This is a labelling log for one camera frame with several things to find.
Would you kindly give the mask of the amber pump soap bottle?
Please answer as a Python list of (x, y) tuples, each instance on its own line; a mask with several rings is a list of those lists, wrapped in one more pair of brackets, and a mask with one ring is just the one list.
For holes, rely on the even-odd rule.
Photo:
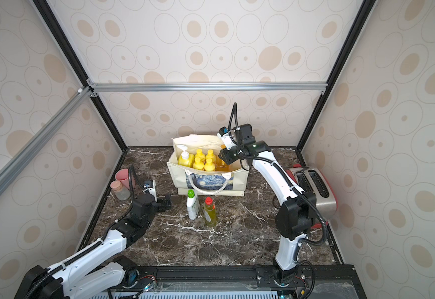
[(216, 155), (216, 171), (229, 172), (229, 165), (220, 158), (220, 155)]

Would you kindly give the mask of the cream Starry Night tote bag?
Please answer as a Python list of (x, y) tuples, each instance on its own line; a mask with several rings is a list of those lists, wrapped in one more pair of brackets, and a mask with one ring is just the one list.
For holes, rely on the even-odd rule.
[(230, 165), (229, 171), (209, 172), (189, 168), (178, 163), (178, 158), (183, 152), (182, 146), (187, 147), (187, 152), (195, 154), (196, 150), (214, 150), (219, 154), (222, 140), (216, 135), (189, 135), (173, 139), (173, 149), (167, 166), (174, 186), (178, 193), (186, 194), (189, 189), (195, 190), (198, 195), (209, 196), (243, 196), (247, 187), (248, 172), (241, 168), (239, 162)]

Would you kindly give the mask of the orange soap bottle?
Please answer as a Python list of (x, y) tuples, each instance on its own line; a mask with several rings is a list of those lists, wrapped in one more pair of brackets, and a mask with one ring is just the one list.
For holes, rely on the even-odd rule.
[(205, 160), (206, 160), (206, 155), (203, 153), (203, 151), (202, 151), (201, 148), (198, 148), (198, 149), (196, 150), (196, 155), (195, 155), (195, 157), (196, 157), (196, 158), (199, 158), (202, 162), (205, 162)]
[(206, 159), (212, 159), (213, 162), (216, 161), (216, 155), (214, 154), (214, 150), (213, 149), (209, 149), (207, 151)]
[(193, 163), (192, 167), (193, 167), (194, 169), (197, 169), (197, 170), (203, 171), (203, 170), (204, 170), (204, 167), (205, 167), (205, 163), (203, 162), (203, 160), (202, 160), (201, 157), (198, 157), (198, 156), (197, 156), (197, 157), (195, 157), (195, 159), (194, 159), (194, 163)]
[(212, 160), (212, 158), (207, 158), (206, 163), (204, 164), (204, 170), (207, 172), (213, 172), (216, 170), (216, 164)]

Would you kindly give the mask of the large yellow pump soap bottle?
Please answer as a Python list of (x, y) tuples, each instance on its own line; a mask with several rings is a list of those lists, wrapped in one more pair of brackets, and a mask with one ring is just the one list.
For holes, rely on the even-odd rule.
[(188, 152), (188, 147), (186, 145), (177, 145), (177, 148), (181, 150), (181, 155), (178, 158), (178, 164), (192, 168), (195, 161), (195, 155)]

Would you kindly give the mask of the green bottle red cap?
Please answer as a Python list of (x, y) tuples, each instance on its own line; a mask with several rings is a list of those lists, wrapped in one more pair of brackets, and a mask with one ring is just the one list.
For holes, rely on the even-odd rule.
[(216, 207), (211, 197), (207, 197), (204, 201), (204, 218), (208, 226), (214, 227), (217, 224)]

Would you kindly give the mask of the orange soap bottle back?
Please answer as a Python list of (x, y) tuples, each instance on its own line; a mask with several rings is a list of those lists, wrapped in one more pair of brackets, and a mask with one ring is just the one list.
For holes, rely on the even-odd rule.
[(195, 157), (196, 157), (196, 158), (199, 158), (202, 162), (205, 162), (205, 160), (206, 160), (206, 155), (203, 153), (203, 151), (202, 151), (201, 148), (198, 148), (198, 149), (196, 150), (196, 155), (195, 155)]

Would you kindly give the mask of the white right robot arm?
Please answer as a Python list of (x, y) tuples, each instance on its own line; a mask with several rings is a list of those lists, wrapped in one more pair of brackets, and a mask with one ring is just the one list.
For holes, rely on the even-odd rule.
[(298, 251), (303, 243), (321, 245), (327, 238), (327, 231), (318, 241), (307, 238), (307, 233), (316, 223), (322, 226), (325, 219), (316, 207), (316, 197), (305, 192), (277, 162), (272, 149), (266, 142), (257, 142), (252, 136), (249, 124), (229, 129), (222, 127), (218, 137), (226, 146), (219, 153), (220, 159), (231, 164), (237, 160), (248, 161), (265, 178), (280, 204), (275, 217), (276, 227), (281, 235), (275, 262), (281, 271), (290, 271), (298, 264)]

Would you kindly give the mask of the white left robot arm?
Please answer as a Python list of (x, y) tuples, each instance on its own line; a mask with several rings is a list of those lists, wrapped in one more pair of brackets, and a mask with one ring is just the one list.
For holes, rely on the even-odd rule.
[(103, 237), (48, 268), (38, 265), (28, 270), (15, 297), (88, 299), (124, 282), (134, 285), (138, 274), (131, 261), (121, 259), (104, 268), (99, 266), (137, 242), (151, 227), (155, 215), (171, 208), (168, 194), (160, 198), (148, 193), (139, 195), (128, 212), (114, 221)]

